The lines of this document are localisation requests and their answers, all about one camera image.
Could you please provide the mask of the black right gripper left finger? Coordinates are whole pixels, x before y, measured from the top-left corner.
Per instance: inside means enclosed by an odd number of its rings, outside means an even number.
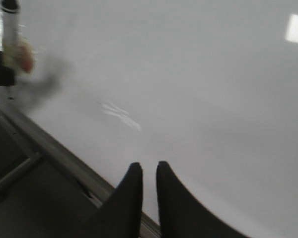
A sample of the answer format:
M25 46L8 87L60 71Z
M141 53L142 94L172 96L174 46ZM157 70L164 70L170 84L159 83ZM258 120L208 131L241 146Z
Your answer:
M137 238L143 205L143 170L131 163L125 176L90 218L71 231L67 238Z

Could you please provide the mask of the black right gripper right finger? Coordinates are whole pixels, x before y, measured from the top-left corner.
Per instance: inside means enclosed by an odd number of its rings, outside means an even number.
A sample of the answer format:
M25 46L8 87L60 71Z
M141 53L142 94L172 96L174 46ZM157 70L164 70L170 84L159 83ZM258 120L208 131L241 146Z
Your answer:
M159 223L163 238L245 238L203 206L183 185L171 166L156 169Z

